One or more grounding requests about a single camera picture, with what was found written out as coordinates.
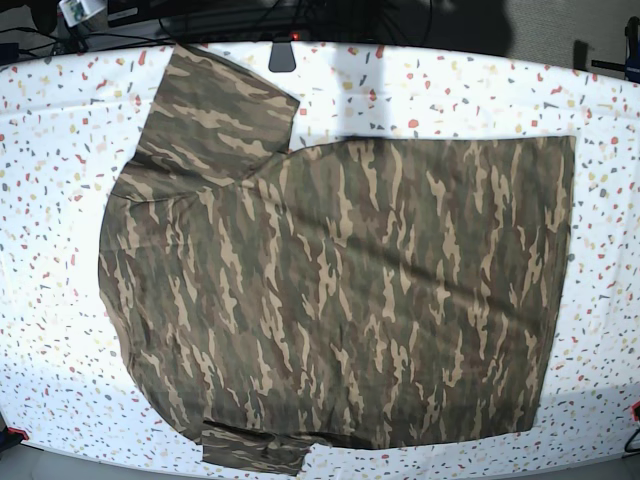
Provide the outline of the camouflage T-shirt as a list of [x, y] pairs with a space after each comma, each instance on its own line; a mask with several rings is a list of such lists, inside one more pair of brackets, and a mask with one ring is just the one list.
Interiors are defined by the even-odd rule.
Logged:
[[149, 404], [207, 462], [531, 429], [575, 140], [289, 147], [298, 102], [176, 47], [109, 196], [100, 296]]

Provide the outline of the terrazzo patterned table cloth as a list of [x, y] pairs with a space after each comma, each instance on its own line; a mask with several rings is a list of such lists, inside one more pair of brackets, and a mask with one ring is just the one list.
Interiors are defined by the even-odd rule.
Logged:
[[[465, 479], [621, 454], [639, 398], [639, 88], [602, 75], [452, 51], [297, 42], [218, 44], [300, 102], [294, 147], [343, 135], [577, 137], [570, 259], [534, 427], [379, 453], [315, 448], [305, 479]], [[108, 194], [135, 150], [167, 47], [1, 71], [1, 412], [55, 453], [170, 474], [202, 462], [137, 390], [98, 295]]]

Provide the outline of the red right edge clamp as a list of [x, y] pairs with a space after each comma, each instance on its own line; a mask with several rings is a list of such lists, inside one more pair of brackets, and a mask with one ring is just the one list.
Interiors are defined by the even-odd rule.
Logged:
[[634, 403], [631, 407], [633, 419], [636, 422], [640, 421], [640, 401]]

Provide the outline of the red table corner clamp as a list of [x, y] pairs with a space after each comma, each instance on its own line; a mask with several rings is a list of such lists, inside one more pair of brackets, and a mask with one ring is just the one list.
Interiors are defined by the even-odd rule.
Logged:
[[18, 438], [18, 442], [27, 441], [29, 439], [28, 434], [21, 429], [8, 427], [7, 432], [11, 435], [11, 438]]

